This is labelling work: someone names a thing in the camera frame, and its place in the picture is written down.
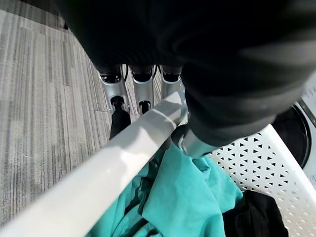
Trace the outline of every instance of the white metal bar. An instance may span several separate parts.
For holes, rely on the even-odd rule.
[[[184,91],[165,98],[0,231],[0,237],[85,235],[185,117]]]

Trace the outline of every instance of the white laundry basket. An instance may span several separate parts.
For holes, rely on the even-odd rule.
[[[271,125],[210,156],[242,190],[272,196],[291,237],[316,237],[316,191]]]

